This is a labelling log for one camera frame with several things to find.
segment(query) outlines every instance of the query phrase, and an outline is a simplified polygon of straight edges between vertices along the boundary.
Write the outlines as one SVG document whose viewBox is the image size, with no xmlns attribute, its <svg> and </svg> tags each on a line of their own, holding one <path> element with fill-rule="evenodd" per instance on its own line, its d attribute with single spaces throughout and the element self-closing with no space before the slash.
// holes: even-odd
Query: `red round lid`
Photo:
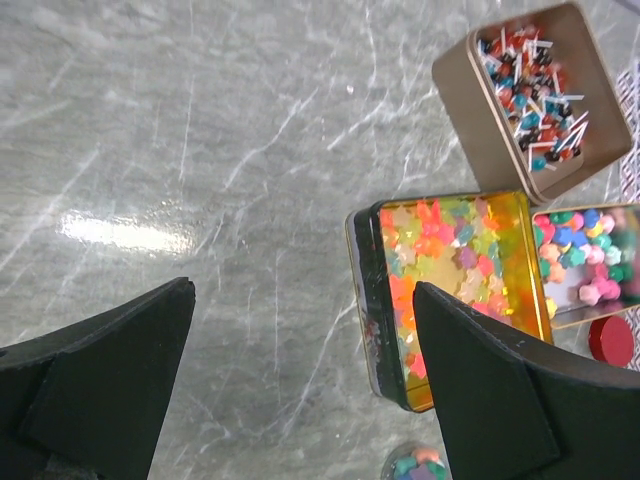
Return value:
<svg viewBox="0 0 640 480">
<path fill-rule="evenodd" d="M 589 329 L 589 348 L 596 360 L 626 367 L 633 358 L 635 340 L 624 318 L 612 316 L 595 320 Z"/>
</svg>

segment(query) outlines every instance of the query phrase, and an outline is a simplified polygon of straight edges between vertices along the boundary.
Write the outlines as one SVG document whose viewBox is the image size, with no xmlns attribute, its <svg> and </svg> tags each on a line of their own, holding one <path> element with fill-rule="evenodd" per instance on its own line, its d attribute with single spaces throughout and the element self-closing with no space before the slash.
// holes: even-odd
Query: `colorful star-shaped bead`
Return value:
<svg viewBox="0 0 640 480">
<path fill-rule="evenodd" d="M 491 261 L 491 259 L 486 255 L 480 255 L 478 257 L 478 270 L 480 270 L 480 273 L 482 273 L 482 275 L 484 275 L 485 277 L 491 275 L 494 270 L 493 262 Z"/>
<path fill-rule="evenodd" d="M 617 265 L 622 258 L 622 252 L 618 247 L 612 245 L 604 255 L 604 263 L 607 265 Z"/>
<path fill-rule="evenodd" d="M 380 226 L 393 228 L 393 212 L 391 210 L 386 208 L 380 210 Z"/>
<path fill-rule="evenodd" d="M 385 247 L 396 248 L 400 234 L 393 228 L 382 229 L 382 243 Z"/>
<path fill-rule="evenodd" d="M 396 245 L 395 252 L 402 266 L 413 265 L 416 263 L 416 252 L 409 245 L 400 243 Z"/>
<path fill-rule="evenodd" d="M 393 223 L 396 227 L 406 227 L 413 218 L 405 207 L 398 207 L 393 211 Z"/>
<path fill-rule="evenodd" d="M 426 378 L 427 377 L 427 367 L 424 364 L 424 358 L 422 358 L 422 353 L 416 354 L 413 364 L 411 365 L 411 372 L 414 373 L 418 378 Z"/>
<path fill-rule="evenodd" d="M 476 296 L 476 288 L 476 285 L 472 285 L 469 282 L 462 282 L 460 288 L 456 292 L 456 297 L 458 297 L 464 303 L 469 303 Z"/>
<path fill-rule="evenodd" d="M 399 234 L 400 243 L 413 246 L 422 234 L 422 222 L 418 218 L 412 218 L 406 227 L 400 229 Z"/>
<path fill-rule="evenodd" d="M 489 277 L 489 290 L 491 290 L 492 292 L 501 293 L 503 289 L 504 281 L 496 275 L 491 275 Z"/>
<path fill-rule="evenodd" d="M 435 265 L 435 260 L 433 257 L 428 255 L 418 255 L 418 259 L 416 261 L 416 269 L 420 272 L 420 278 L 425 278 L 431 271 Z"/>
</svg>

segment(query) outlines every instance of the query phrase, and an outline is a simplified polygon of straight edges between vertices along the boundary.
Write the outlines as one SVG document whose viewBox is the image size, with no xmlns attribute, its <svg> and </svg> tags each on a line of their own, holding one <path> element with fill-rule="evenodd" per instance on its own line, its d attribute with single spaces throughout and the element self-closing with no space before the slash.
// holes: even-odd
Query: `colorful flower-shaped button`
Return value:
<svg viewBox="0 0 640 480">
<path fill-rule="evenodd" d="M 622 252 L 618 247 L 612 245 L 609 247 L 604 256 L 604 263 L 607 265 L 617 265 L 620 263 L 620 259 L 622 257 Z"/>
<path fill-rule="evenodd" d="M 601 233 L 597 237 L 591 238 L 590 243 L 591 245 L 598 245 L 601 249 L 606 251 L 611 246 L 612 241 L 609 235 Z"/>
<path fill-rule="evenodd" d="M 553 283 L 562 283 L 564 282 L 566 275 L 567 271 L 562 265 L 560 265 L 559 263 L 552 263 L 551 271 L 549 272 L 549 277 L 547 278 L 547 280 Z"/>
<path fill-rule="evenodd" d="M 600 217 L 600 225 L 602 225 L 602 231 L 608 234 L 611 233 L 615 228 L 616 221 L 611 215 L 605 213 L 602 217 Z"/>
<path fill-rule="evenodd" d="M 582 218 L 584 219 L 584 228 L 591 229 L 600 220 L 600 214 L 597 210 L 590 208 L 582 213 Z"/>
<path fill-rule="evenodd" d="M 583 245 L 587 245 L 589 243 L 589 239 L 582 230 L 579 230 L 573 233 L 571 243 L 573 244 L 573 246 L 580 248 Z"/>
<path fill-rule="evenodd" d="M 553 212 L 549 215 L 549 220 L 556 225 L 564 225 L 571 220 L 571 217 L 573 217 L 573 212 Z"/>
<path fill-rule="evenodd" d="M 571 245 L 573 239 L 573 231 L 570 227 L 556 227 L 556 232 L 553 235 L 553 243 L 559 247 L 566 247 Z"/>
</svg>

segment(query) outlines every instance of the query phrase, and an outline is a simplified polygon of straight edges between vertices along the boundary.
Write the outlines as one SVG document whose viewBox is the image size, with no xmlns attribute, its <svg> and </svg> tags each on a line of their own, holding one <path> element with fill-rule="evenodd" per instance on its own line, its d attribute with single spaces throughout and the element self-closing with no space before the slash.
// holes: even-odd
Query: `green star bead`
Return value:
<svg viewBox="0 0 640 480">
<path fill-rule="evenodd" d="M 422 222 L 418 218 L 409 220 L 406 227 L 400 229 L 400 243 L 413 246 L 422 235 Z"/>
<path fill-rule="evenodd" d="M 480 285 L 476 290 L 476 301 L 480 303 L 487 303 L 489 301 L 489 289 L 486 285 Z"/>
<path fill-rule="evenodd" d="M 418 261 L 416 262 L 416 269 L 420 272 L 421 277 L 426 277 L 435 265 L 435 259 L 433 257 L 429 257 L 427 255 L 420 255 L 418 257 Z"/>
</svg>

